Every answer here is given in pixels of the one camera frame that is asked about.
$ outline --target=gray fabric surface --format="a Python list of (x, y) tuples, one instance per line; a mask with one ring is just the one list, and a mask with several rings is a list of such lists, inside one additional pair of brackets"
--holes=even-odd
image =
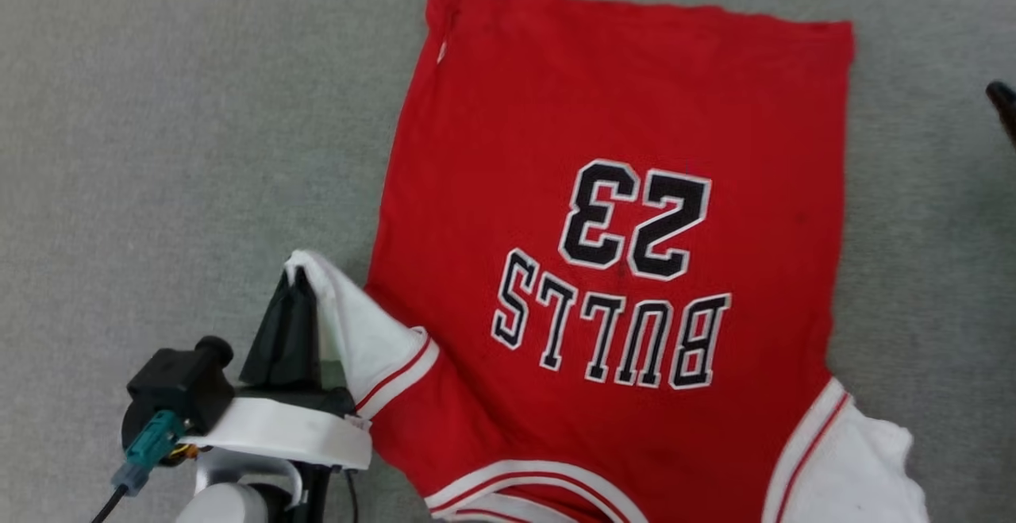
[[(1016, 154), (982, 95), (1016, 81), (1016, 0), (644, 1), (855, 21), (829, 363), (913, 432), (934, 520), (1016, 520)], [(366, 276), (423, 6), (0, 0), (0, 521), (90, 518), (124, 383), (205, 334), (246, 353), (292, 249)], [(427, 520), (380, 461), (359, 488), (365, 522)]]

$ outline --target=black letter with white outline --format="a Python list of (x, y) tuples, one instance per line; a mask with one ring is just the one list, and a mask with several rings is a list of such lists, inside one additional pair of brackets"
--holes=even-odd
[(653, 253), (652, 249), (705, 219), (710, 186), (710, 180), (701, 177), (649, 170), (643, 204), (655, 208), (671, 204), (674, 208), (635, 226), (635, 239), (628, 249), (632, 273), (670, 281), (687, 272), (690, 254), (686, 249), (669, 248), (662, 254)]
[(611, 349), (611, 339), (614, 339), (614, 328), (618, 324), (618, 316), (625, 311), (625, 298), (609, 296), (606, 292), (587, 292), (582, 303), (581, 317), (592, 321), (597, 312), (604, 317), (599, 320), (599, 334), (596, 335), (596, 345), (592, 359), (585, 370), (585, 378), (593, 382), (607, 381), (607, 356)]
[(508, 314), (501, 309), (494, 310), (494, 322), (491, 324), (491, 335), (501, 344), (515, 350), (522, 344), (522, 335), (525, 332), (525, 318), (528, 307), (525, 302), (519, 299), (518, 295), (512, 290), (515, 283), (515, 276), (521, 276), (519, 287), (523, 291), (532, 292), (532, 283), (535, 280), (536, 272), (539, 270), (539, 263), (525, 255), (522, 249), (512, 249), (505, 259), (505, 270), (501, 277), (501, 288), (498, 291), (498, 299), (501, 300), (503, 309), (511, 313), (511, 327), (506, 328)]
[(650, 314), (655, 314), (656, 326), (652, 328), (652, 335), (649, 337), (649, 348), (642, 361), (642, 375), (638, 379), (638, 385), (650, 388), (659, 386), (659, 361), (663, 356), (668, 332), (671, 331), (672, 313), (674, 307), (664, 300), (643, 300), (635, 305), (632, 324), (628, 328), (628, 342), (625, 344), (621, 367), (618, 368), (614, 378), (615, 383), (624, 383), (628, 386), (635, 383), (635, 361), (641, 352), (642, 337), (645, 336), (648, 317)]
[[(686, 390), (709, 386), (712, 382), (712, 354), (719, 335), (723, 312), (731, 307), (731, 293), (693, 300), (685, 307), (681, 334), (671, 365), (671, 388)], [(698, 318), (703, 323), (697, 327)], [(689, 362), (694, 358), (694, 367)]]
[(551, 322), (551, 330), (548, 332), (547, 349), (544, 350), (544, 357), (539, 361), (541, 367), (557, 371), (561, 368), (561, 341), (564, 335), (565, 325), (568, 322), (568, 312), (575, 305), (575, 296), (578, 290), (569, 283), (558, 279), (548, 270), (539, 278), (539, 295), (536, 300), (544, 307), (551, 306), (551, 297), (558, 298), (557, 309), (554, 310), (554, 318)]
[(586, 237), (589, 227), (607, 230), (614, 214), (614, 204), (599, 201), (599, 187), (610, 187), (612, 200), (635, 201), (638, 176), (631, 166), (621, 161), (593, 160), (579, 170), (572, 191), (571, 212), (565, 222), (558, 251), (567, 262), (593, 269), (606, 269), (621, 259), (625, 239), (621, 235), (599, 235), (598, 240)]

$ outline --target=red stripe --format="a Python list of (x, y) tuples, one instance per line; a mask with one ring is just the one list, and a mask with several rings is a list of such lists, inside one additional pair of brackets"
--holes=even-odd
[(790, 481), (786, 484), (786, 492), (783, 493), (783, 501), (780, 502), (779, 504), (779, 513), (777, 513), (776, 515), (776, 523), (780, 523), (783, 520), (783, 512), (786, 511), (786, 504), (789, 503), (790, 501), (790, 493), (793, 492), (793, 484), (798, 480), (798, 475), (801, 473), (801, 470), (805, 467), (805, 464), (808, 463), (809, 458), (811, 458), (812, 456), (812, 452), (814, 452), (815, 448), (818, 447), (819, 442), (821, 442), (822, 438), (825, 437), (826, 432), (829, 432), (829, 427), (832, 426), (832, 422), (833, 420), (835, 420), (836, 415), (839, 415), (840, 410), (843, 409), (843, 406), (845, 406), (848, 398), (849, 398), (848, 394), (843, 394), (843, 396), (840, 397), (839, 403), (836, 404), (835, 409), (833, 409), (832, 413), (829, 414), (829, 417), (826, 418), (826, 422), (824, 422), (824, 424), (822, 426), (822, 430), (819, 431), (818, 436), (815, 437), (815, 440), (812, 440), (812, 444), (808, 446), (808, 450), (805, 451), (805, 455), (803, 455), (801, 461), (798, 462), (798, 466), (793, 468), (793, 473), (790, 474)]
[(525, 519), (519, 519), (517, 517), (512, 517), (510, 515), (504, 515), (504, 513), (498, 513), (496, 511), (488, 511), (486, 509), (460, 509), (455, 512), (455, 515), (487, 515), (488, 517), (497, 517), (498, 519), (504, 519), (505, 521), (512, 521), (513, 523), (529, 523)]
[[(496, 491), (498, 491), (498, 487), (495, 484), (498, 481), (501, 481), (501, 480), (504, 480), (504, 479), (511, 479), (511, 478), (514, 478), (514, 477), (549, 477), (549, 478), (552, 478), (552, 479), (561, 479), (563, 481), (568, 481), (569, 483), (574, 483), (575, 485), (578, 485), (579, 487), (582, 487), (583, 489), (587, 491), (589, 495), (595, 497), (597, 500), (599, 500), (600, 502), (602, 502), (604, 505), (610, 506), (610, 508), (613, 508), (614, 509), (614, 513), (617, 514), (617, 516), (620, 517), (622, 521), (624, 521), (625, 523), (628, 523), (628, 518), (625, 517), (624, 513), (622, 513), (620, 509), (618, 509), (618, 506), (614, 505), (613, 502), (611, 502), (610, 500), (608, 500), (604, 496), (599, 495), (599, 493), (596, 492), (595, 489), (593, 489), (592, 487), (586, 485), (585, 483), (583, 483), (582, 481), (580, 481), (578, 479), (574, 479), (574, 478), (569, 477), (567, 475), (563, 475), (561, 473), (547, 472), (547, 471), (512, 471), (510, 473), (502, 473), (501, 475), (498, 475), (497, 477), (492, 477), (492, 478), (488, 479), (487, 481), (484, 481), (482, 483), (473, 485), (471, 488), (469, 488), (469, 489), (467, 489), (465, 492), (462, 492), (461, 494), (459, 494), (455, 498), (453, 498), (453, 499), (445, 502), (442, 505), (439, 505), (439, 506), (437, 506), (435, 508), (431, 508), (431, 512), (432, 513), (437, 513), (439, 511), (444, 511), (445, 509), (448, 509), (448, 506), (454, 505), (456, 502), (461, 501), (461, 499), (464, 496), (467, 496), (469, 494), (474, 493), (480, 487), (484, 487), (486, 489), (489, 489), (489, 493), (496, 492)], [(531, 483), (531, 484), (533, 484), (533, 485), (550, 485), (552, 483)]]
[(431, 345), (431, 337), (427, 337), (427, 342), (424, 343), (423, 348), (421, 348), (419, 350), (419, 352), (417, 352), (416, 356), (411, 357), (411, 359), (409, 359), (408, 363), (406, 363), (405, 365), (403, 365), (403, 367), (401, 369), (399, 369), (399, 370), (395, 371), (394, 373), (388, 375), (387, 377), (385, 377), (385, 379), (383, 381), (378, 382), (377, 385), (374, 386), (374, 388), (371, 389), (370, 392), (367, 393), (367, 396), (364, 396), (363, 399), (360, 400), (360, 402), (357, 402), (357, 411), (360, 411), (360, 409), (364, 407), (364, 404), (366, 404), (367, 402), (369, 402), (370, 399), (373, 398), (374, 395), (378, 393), (378, 390), (381, 390), (382, 388), (385, 387), (385, 385), (387, 385), (391, 381), (393, 381), (396, 378), (398, 378), (399, 375), (401, 375), (403, 372), (406, 372), (410, 368), (412, 368), (412, 366), (417, 364), (417, 361), (420, 361), (420, 357), (424, 355), (424, 352), (426, 352), (427, 347), (429, 345)]

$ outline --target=teal connector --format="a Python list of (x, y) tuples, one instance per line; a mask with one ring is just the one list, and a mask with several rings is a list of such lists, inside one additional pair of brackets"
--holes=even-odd
[(184, 422), (176, 414), (169, 410), (156, 412), (127, 448), (127, 460), (113, 476), (113, 485), (127, 487), (127, 497), (137, 496), (148, 482), (151, 470), (177, 447), (177, 442), (186, 433)]

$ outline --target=basketball jersey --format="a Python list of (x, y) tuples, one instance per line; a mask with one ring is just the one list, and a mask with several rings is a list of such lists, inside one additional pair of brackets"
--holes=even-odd
[(825, 367), (849, 23), (429, 0), (367, 295), (298, 252), (437, 518), (926, 521)]

